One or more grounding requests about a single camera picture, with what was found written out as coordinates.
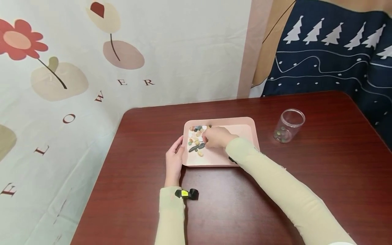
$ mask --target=hand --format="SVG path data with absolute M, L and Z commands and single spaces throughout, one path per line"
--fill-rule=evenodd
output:
M 182 154 L 184 146 L 182 144 L 183 136 L 179 137 L 176 142 L 166 152 L 166 180 L 165 187 L 180 186 L 180 176 L 182 168 Z
M 224 127 L 211 127 L 203 132 L 203 141 L 207 142 L 206 147 L 226 148 L 227 144 L 235 138 L 238 138 L 238 135 L 231 134 Z

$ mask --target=black clip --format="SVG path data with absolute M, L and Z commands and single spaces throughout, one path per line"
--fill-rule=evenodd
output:
M 175 195 L 178 198 L 197 200 L 199 198 L 199 191 L 196 189 L 190 189 L 189 191 L 176 190 Z
M 229 157 L 229 160 L 234 162 L 235 164 L 238 164 L 236 161 L 233 160 L 233 158 Z

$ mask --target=pink tray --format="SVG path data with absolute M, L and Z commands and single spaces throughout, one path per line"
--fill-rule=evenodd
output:
M 191 146 L 188 145 L 189 128 L 199 125 L 212 125 L 227 128 L 230 133 L 237 134 L 240 137 L 248 139 L 256 149 L 260 150 L 259 142 L 257 140 L 256 127 L 254 121 L 250 117 L 237 117 L 237 118 L 221 118 L 221 119 L 208 119 L 208 120 L 191 120 L 187 121 L 184 125 L 184 139 L 183 145 L 187 148 L 183 154 L 183 165 L 188 167 L 236 167 L 236 163 L 229 160 L 229 156 L 224 149 L 218 148 L 203 148 L 203 157 L 200 157 L 197 152 L 188 152 Z

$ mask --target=white curtain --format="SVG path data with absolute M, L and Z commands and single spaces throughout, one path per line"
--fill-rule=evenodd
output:
M 0 244 L 71 242 L 127 110 L 249 93 L 271 2 L 0 0 Z

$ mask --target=white tree print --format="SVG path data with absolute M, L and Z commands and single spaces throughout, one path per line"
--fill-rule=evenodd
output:
M 361 38 L 362 38 L 362 33 L 365 30 L 365 24 L 366 22 L 363 23 L 362 28 L 358 31 L 357 35 L 350 40 L 350 42 L 344 47 L 348 48 L 348 50 L 351 50 L 353 47 L 357 47 L 361 44 Z
M 383 24 L 383 26 L 381 26 L 380 29 L 376 30 L 375 33 L 368 36 L 368 38 L 362 44 L 366 44 L 367 48 L 373 47 L 373 49 L 376 49 L 376 45 L 380 41 L 380 37 L 381 37 L 381 34 L 383 33 L 385 26 L 386 25 Z
M 338 27 L 336 27 L 335 29 L 333 29 L 333 31 L 331 33 L 329 33 L 327 35 L 326 38 L 324 38 L 323 40 L 321 40 L 322 42 L 325 43 L 325 45 L 329 45 L 329 44 L 339 44 L 338 43 L 338 39 L 340 38 L 340 34 L 342 32 L 342 26 L 343 22 L 340 23 L 340 25 Z
M 299 20 L 297 21 L 297 23 L 293 26 L 293 29 L 291 31 L 288 32 L 287 36 L 285 37 L 285 39 L 283 39 L 283 41 L 287 41 L 286 44 L 291 43 L 291 41 L 298 41 L 299 40 L 299 36 L 298 34 L 301 33 L 301 26 L 302 26 L 302 19 L 303 15 L 301 15 L 299 17 Z
M 382 56 L 381 57 L 382 60 L 385 60 L 387 57 L 392 57 L 392 45 L 384 49 L 383 52 L 378 53 L 377 55 Z
M 316 42 L 317 41 L 317 36 L 320 34 L 320 29 L 322 27 L 324 18 L 321 19 L 317 25 L 313 27 L 313 29 L 308 33 L 307 37 L 303 40 L 306 42 L 306 45 L 309 44 L 309 42 Z

